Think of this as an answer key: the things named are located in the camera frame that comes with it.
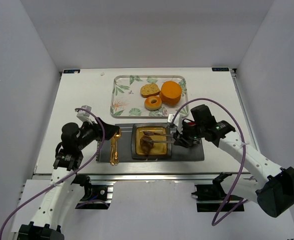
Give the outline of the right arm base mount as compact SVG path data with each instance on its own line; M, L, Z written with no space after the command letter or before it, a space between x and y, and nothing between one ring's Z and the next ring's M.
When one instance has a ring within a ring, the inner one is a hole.
M214 213L218 210L226 196L219 183L231 175L231 173L221 173L212 183L195 185L191 197L196 200L198 213Z

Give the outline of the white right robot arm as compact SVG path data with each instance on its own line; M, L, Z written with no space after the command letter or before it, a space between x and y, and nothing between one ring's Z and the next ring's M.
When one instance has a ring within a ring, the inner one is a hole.
M170 114L168 124L176 127L174 144L190 148L201 139L213 143L247 169L253 179L240 174L222 172L212 181L214 194L233 195L257 203L270 217L276 218L294 205L294 168L283 168L246 144L240 132L228 122L216 121L209 107L202 104L192 108L193 120L186 122L180 114Z

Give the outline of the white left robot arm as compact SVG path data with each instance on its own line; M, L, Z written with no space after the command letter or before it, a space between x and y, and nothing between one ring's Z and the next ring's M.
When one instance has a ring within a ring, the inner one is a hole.
M28 224L21 225L20 240L63 240L62 226L78 202L88 196L90 179L76 171L83 160L82 150L93 141L110 140L120 128L103 122L84 120L81 126L70 122L62 127L56 147L49 189Z

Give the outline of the metal tongs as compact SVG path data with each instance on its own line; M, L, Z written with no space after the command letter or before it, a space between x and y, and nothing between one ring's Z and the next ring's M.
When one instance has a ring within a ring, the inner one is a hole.
M167 138L173 138L173 135L165 134L165 133L158 133L153 131L143 131L144 135L146 136L163 136ZM160 143L160 144L173 144L175 140L152 140L152 139L143 139L143 141L148 143Z

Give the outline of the brown chocolate croissant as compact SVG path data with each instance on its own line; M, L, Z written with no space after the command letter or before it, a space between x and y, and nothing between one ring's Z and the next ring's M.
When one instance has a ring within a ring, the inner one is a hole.
M151 149L153 148L153 145L154 145L154 142L150 136L144 135L143 137L141 137L140 148L141 148L141 152L144 155L149 155Z

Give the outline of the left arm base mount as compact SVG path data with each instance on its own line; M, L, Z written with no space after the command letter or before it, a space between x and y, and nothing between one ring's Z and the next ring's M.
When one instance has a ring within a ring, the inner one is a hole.
M78 175L73 183L84 189L84 196L76 206L83 210L107 210L113 195L113 183L106 181L93 181L88 175Z

